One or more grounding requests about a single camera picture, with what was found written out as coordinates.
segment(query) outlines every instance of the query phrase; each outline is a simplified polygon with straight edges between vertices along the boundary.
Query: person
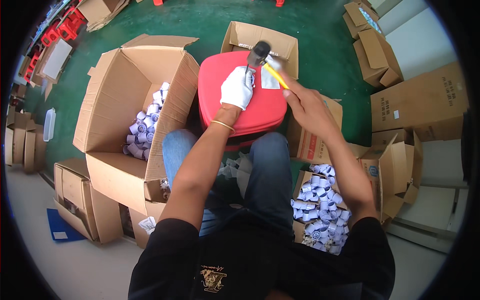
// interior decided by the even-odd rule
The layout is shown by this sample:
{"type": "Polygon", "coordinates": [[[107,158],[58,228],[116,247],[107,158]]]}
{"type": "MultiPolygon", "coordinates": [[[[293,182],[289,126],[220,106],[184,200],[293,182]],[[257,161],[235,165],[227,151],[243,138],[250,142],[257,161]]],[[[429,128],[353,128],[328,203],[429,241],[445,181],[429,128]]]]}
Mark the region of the person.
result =
{"type": "Polygon", "coordinates": [[[324,141],[351,210],[337,255],[294,243],[288,143],[271,132],[253,142],[245,205],[212,190],[231,127],[252,85],[246,67],[222,85],[221,107],[202,136],[176,130],[163,141],[171,194],[132,272],[128,299],[387,299],[395,263],[372,188],[322,95],[282,72],[293,117],[324,141]]]}

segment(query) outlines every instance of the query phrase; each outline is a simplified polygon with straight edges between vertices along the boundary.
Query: white glove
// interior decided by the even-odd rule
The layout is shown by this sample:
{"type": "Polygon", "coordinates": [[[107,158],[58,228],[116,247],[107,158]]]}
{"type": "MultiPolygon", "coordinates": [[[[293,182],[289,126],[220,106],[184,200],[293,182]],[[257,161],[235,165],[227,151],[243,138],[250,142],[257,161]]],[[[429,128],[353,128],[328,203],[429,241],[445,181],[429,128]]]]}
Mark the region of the white glove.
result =
{"type": "Polygon", "coordinates": [[[255,70],[246,66],[237,67],[222,84],[222,98],[220,103],[229,103],[242,110],[247,108],[253,95],[252,74],[255,70]]]}

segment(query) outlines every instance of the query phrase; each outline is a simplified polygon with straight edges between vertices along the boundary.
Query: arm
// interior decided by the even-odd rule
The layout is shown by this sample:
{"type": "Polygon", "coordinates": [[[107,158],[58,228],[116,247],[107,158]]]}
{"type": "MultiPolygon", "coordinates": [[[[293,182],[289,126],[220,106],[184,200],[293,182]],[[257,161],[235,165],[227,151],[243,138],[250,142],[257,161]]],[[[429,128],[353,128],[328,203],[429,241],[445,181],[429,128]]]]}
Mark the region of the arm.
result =
{"type": "MultiPolygon", "coordinates": [[[[233,126],[241,108],[224,103],[214,120],[233,126]]],[[[172,183],[168,203],[160,220],[175,218],[186,221],[200,230],[205,200],[215,182],[225,145],[231,130],[211,123],[183,160],[172,183]]]]}
{"type": "MultiPolygon", "coordinates": [[[[253,95],[254,69],[237,67],[222,84],[222,104],[214,120],[233,127],[253,95]]],[[[200,230],[208,192],[215,182],[231,130],[212,122],[182,162],[160,220],[186,221],[200,230]]]]}
{"type": "Polygon", "coordinates": [[[284,97],[292,108],[293,117],[327,146],[338,187],[342,191],[343,200],[352,211],[352,225],[364,217],[377,217],[367,175],[347,146],[322,95],[316,90],[304,88],[286,73],[282,73],[282,76],[290,87],[290,90],[284,90],[284,97]]]}

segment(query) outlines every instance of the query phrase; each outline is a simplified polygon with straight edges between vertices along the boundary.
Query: white label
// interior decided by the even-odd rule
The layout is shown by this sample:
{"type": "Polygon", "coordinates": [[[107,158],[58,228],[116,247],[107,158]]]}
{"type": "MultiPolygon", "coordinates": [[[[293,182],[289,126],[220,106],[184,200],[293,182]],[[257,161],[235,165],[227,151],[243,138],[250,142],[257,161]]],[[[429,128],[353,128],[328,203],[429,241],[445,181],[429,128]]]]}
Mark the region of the white label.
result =
{"type": "Polygon", "coordinates": [[[54,233],[53,233],[53,237],[54,237],[56,240],[68,239],[67,233],[66,233],[65,231],[54,232],[54,233]]]}

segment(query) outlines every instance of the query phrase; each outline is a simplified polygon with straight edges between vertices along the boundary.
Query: gold bracelet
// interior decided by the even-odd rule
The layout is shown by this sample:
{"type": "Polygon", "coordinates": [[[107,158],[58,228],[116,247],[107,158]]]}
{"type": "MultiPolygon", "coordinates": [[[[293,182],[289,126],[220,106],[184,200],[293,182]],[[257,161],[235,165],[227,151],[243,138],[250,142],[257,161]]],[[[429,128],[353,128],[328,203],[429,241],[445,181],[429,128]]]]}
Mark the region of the gold bracelet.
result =
{"type": "Polygon", "coordinates": [[[223,122],[220,122],[220,121],[217,121],[217,120],[211,120],[211,121],[210,121],[210,124],[211,124],[212,122],[215,122],[215,123],[218,123],[218,124],[222,124],[223,126],[229,128],[230,130],[233,131],[233,134],[236,134],[236,133],[237,133],[237,132],[235,131],[235,129],[233,129],[233,127],[231,127],[231,126],[229,126],[229,125],[226,125],[226,124],[223,123],[223,122]]]}

